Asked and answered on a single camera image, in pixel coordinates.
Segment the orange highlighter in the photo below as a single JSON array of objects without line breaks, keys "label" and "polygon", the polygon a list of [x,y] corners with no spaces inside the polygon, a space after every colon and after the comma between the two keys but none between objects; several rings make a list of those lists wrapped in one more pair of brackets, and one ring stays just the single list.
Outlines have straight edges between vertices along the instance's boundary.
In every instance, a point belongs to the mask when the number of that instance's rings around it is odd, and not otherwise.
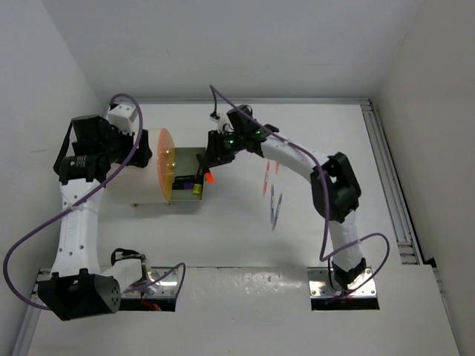
[{"label": "orange highlighter", "polygon": [[198,154],[197,155],[197,161],[198,161],[198,169],[197,173],[195,175],[195,180],[194,183],[198,185],[203,185],[204,182],[207,182],[209,184],[214,184],[214,176],[210,169],[205,166],[203,163],[203,155]]}]

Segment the beige drawer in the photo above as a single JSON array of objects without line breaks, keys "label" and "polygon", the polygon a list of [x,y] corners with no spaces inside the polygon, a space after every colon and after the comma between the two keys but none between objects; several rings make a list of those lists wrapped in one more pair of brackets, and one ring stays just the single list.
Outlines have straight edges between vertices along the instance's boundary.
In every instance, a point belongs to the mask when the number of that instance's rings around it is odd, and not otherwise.
[{"label": "beige drawer", "polygon": [[[173,170],[174,178],[186,175],[195,176],[200,165],[197,160],[197,155],[204,154],[205,150],[204,147],[176,147],[174,160],[176,167]],[[199,202],[203,199],[203,193],[206,190],[205,187],[206,185],[203,186],[201,195],[194,194],[192,192],[193,188],[173,189],[171,201],[174,204],[177,204],[178,202]]]}]

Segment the yellow highlighter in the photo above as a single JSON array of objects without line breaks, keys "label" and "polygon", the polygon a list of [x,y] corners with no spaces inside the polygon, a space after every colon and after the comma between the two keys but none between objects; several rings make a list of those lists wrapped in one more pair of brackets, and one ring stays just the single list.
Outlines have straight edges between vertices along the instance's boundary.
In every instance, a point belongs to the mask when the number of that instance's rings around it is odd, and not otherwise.
[{"label": "yellow highlighter", "polygon": [[195,195],[201,195],[203,191],[203,185],[199,183],[195,183],[192,189],[192,193]]}]

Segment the purple highlighter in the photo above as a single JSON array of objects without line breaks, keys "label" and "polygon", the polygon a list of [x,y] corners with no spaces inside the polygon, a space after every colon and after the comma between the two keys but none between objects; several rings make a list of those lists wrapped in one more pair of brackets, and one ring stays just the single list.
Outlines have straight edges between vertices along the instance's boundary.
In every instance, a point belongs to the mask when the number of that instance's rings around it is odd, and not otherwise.
[{"label": "purple highlighter", "polygon": [[194,188],[195,176],[178,176],[172,183],[173,190],[192,190]]}]

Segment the round drawer cabinet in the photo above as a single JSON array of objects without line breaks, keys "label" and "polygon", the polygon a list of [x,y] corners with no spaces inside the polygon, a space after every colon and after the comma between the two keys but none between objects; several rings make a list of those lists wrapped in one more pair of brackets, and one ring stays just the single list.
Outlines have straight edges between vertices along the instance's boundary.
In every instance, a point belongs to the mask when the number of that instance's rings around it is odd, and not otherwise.
[{"label": "round drawer cabinet", "polygon": [[147,166],[127,166],[106,185],[105,193],[112,203],[140,205],[171,201],[174,141],[170,132],[161,128],[148,132],[148,144],[152,155]]}]

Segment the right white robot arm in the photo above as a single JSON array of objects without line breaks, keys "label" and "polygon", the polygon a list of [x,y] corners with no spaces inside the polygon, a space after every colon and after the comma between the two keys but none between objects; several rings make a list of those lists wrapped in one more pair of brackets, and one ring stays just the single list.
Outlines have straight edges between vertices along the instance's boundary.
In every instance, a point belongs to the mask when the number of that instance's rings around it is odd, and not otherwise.
[{"label": "right white robot arm", "polygon": [[347,156],[318,154],[290,142],[273,125],[262,125],[252,118],[252,108],[240,105],[210,118],[217,125],[209,131],[204,154],[198,156],[200,170],[229,164],[237,153],[248,151],[285,166],[303,177],[311,187],[315,210],[328,221],[332,267],[336,282],[348,290],[367,267],[358,246],[356,209],[361,188]]}]

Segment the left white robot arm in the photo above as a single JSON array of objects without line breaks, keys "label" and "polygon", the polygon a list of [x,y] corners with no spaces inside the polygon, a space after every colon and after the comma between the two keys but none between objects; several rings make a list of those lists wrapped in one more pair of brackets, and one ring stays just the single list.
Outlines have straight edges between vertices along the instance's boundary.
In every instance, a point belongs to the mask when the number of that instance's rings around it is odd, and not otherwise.
[{"label": "left white robot arm", "polygon": [[134,120],[133,114],[73,118],[53,165],[66,215],[50,278],[39,282],[38,296],[60,320],[113,314],[122,294],[145,279],[143,254],[125,250],[106,270],[97,256],[99,206],[111,166],[144,168],[151,158],[149,147],[140,147],[148,137],[134,139]]}]

